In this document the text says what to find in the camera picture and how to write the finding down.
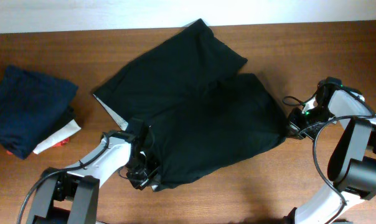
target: folded clothing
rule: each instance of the folded clothing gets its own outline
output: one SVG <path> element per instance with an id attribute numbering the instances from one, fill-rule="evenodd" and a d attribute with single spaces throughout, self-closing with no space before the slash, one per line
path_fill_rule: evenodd
<path id="1" fill-rule="evenodd" d="M 94 92 L 107 111 L 151 126 L 154 144 L 145 154 L 161 164 L 155 191 L 191 183 L 284 141 L 281 108 L 256 76 L 236 76 L 246 61 L 198 20 Z"/>
<path id="2" fill-rule="evenodd" d="M 54 147 L 57 144 L 61 146 L 60 143 L 62 143 L 65 139 L 68 139 L 67 142 L 69 142 L 69 137 L 81 129 L 74 118 L 75 113 L 73 112 L 73 108 L 68 106 L 57 122 L 55 122 L 55 124 L 50 128 L 50 136 L 43 136 L 45 139 L 43 139 L 43 141 L 35 147 L 33 152 L 35 154 L 39 154 L 40 152 L 50 147 Z"/>
<path id="3" fill-rule="evenodd" d="M 0 83 L 0 143 L 25 159 L 67 110 L 77 86 L 8 66 Z"/>

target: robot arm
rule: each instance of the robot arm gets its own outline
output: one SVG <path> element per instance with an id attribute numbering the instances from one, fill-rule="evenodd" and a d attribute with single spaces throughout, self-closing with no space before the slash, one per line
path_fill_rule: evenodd
<path id="1" fill-rule="evenodd" d="M 60 170 L 48 168 L 42 176 L 49 178 L 37 188 L 27 223 L 100 223 L 96 221 L 99 188 L 120 167 L 131 161 L 135 161 L 133 164 L 135 167 L 140 164 L 135 154 L 141 152 L 147 133 L 148 128 L 142 121 L 132 119 L 126 131 L 109 132 L 92 152 L 62 169 L 68 170 L 67 172 L 50 176 L 49 174 Z M 128 172 L 129 175 L 139 177 L 136 172 Z M 145 179 L 140 183 L 132 182 L 133 186 L 142 189 L 150 184 L 151 175 L 144 176 Z M 54 200 L 65 199 L 73 201 L 70 211 L 54 207 Z"/>
<path id="2" fill-rule="evenodd" d="M 365 99 L 359 91 L 342 88 L 341 81 L 335 78 L 321 81 L 303 110 L 295 108 L 289 115 L 290 137 L 307 136 L 314 140 L 322 125 L 333 118 L 372 115 L 372 109 L 363 103 Z M 329 161 L 327 173 L 346 205 L 325 184 L 309 202 L 293 209 L 284 223 L 331 223 L 354 205 L 376 196 L 376 159 L 364 156 L 367 147 L 372 147 L 376 154 L 376 114 L 369 119 L 353 117 L 339 122 L 345 131 Z"/>

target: black cable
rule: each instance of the black cable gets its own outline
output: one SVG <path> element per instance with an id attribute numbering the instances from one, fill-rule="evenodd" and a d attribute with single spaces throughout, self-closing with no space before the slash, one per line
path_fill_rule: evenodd
<path id="1" fill-rule="evenodd" d="M 134 178 L 129 178 L 129 177 L 123 177 L 121 174 L 120 174 L 120 171 L 123 169 L 123 167 L 120 167 L 119 170 L 118 170 L 118 174 L 119 174 L 119 177 L 123 178 L 123 179 L 126 179 L 126 180 L 130 180 L 130 181 L 136 181 L 136 182 L 144 182 L 143 180 L 138 180 L 138 179 L 134 179 Z"/>
<path id="2" fill-rule="evenodd" d="M 106 138 L 106 143 L 105 143 L 105 146 L 103 147 L 103 149 L 96 155 L 94 156 L 92 159 L 90 159 L 88 162 L 86 163 L 80 163 L 79 166 L 76 166 L 76 167 L 70 167 L 70 168 L 64 168 L 64 169 L 60 169 L 60 170 L 57 170 L 55 172 L 52 172 L 48 175 L 46 175 L 45 177 L 42 177 L 40 178 L 33 186 L 32 188 L 30 189 L 30 191 L 27 193 L 26 197 L 25 197 L 25 200 L 23 201 L 22 203 L 22 206 L 21 206 L 21 209 L 19 210 L 19 214 L 18 214 L 18 218 L 17 218 L 17 224 L 21 224 L 21 221 L 22 221 L 22 216 L 23 216 L 23 213 L 24 213 L 24 210 L 26 208 L 26 205 L 27 205 L 27 202 L 29 201 L 30 197 L 32 196 L 32 194 L 34 193 L 34 191 L 40 186 L 40 184 L 42 184 L 44 181 L 46 181 L 48 178 L 50 177 L 53 177 L 55 175 L 59 175 L 59 174 L 64 174 L 68 171 L 74 171 L 74 170 L 78 170 L 78 169 L 81 169 L 81 168 L 85 168 L 86 166 L 90 165 L 92 162 L 94 162 L 96 159 L 98 159 L 107 149 L 108 149 L 108 146 L 109 146 L 109 136 L 107 135 L 107 133 L 103 133 L 104 137 Z"/>
<path id="3" fill-rule="evenodd" d="M 288 103 L 288 102 L 285 101 L 286 99 L 293 99 L 293 100 L 295 100 L 299 103 L 296 103 L 296 104 Z M 304 104 L 306 104 L 305 102 L 297 99 L 294 96 L 286 96 L 286 97 L 282 98 L 282 103 L 285 104 L 285 105 L 288 105 L 288 106 L 304 106 Z"/>

